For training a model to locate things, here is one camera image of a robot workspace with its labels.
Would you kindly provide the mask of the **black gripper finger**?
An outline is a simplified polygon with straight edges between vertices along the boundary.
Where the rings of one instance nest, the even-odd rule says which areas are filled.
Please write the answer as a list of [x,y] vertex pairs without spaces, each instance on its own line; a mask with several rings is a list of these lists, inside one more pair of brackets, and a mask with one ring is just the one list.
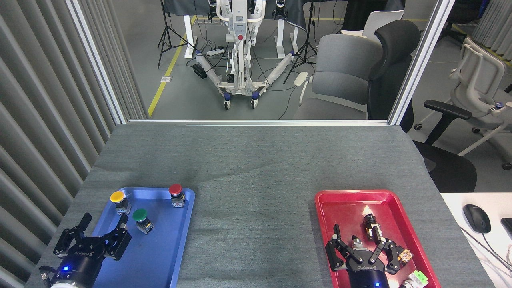
[[104,248],[104,257],[110,257],[115,261],[119,261],[132,239],[130,233],[126,229],[128,215],[122,214],[116,228],[100,237],[100,246]]
[[[395,275],[400,270],[396,243],[388,238],[374,238],[373,241],[376,244],[376,248],[368,260],[368,270],[380,270],[382,272]],[[386,259],[388,261],[386,266],[383,266],[382,263],[377,264],[377,261],[379,260],[378,257],[382,250],[384,250],[386,253]]]
[[91,220],[92,215],[85,213],[77,226],[64,229],[55,245],[54,254],[59,258],[63,258],[68,255],[68,250],[73,241],[75,241],[76,244],[82,244],[82,239],[85,237],[84,232],[88,228]]
[[348,261],[353,258],[353,249],[340,238],[340,226],[334,224],[332,239],[325,245],[326,255],[331,271],[347,270],[352,272]]

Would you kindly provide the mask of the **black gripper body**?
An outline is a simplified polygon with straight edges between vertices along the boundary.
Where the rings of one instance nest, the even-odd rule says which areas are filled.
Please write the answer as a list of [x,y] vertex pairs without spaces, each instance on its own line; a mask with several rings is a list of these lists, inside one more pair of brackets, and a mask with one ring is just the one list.
[[356,256],[346,257],[346,267],[352,288],[389,288],[384,263],[377,258],[370,262],[373,255],[371,250],[357,250]]
[[82,244],[70,246],[68,255],[62,258],[51,284],[69,284],[73,287],[92,287],[104,261],[104,248],[100,238],[83,238]]

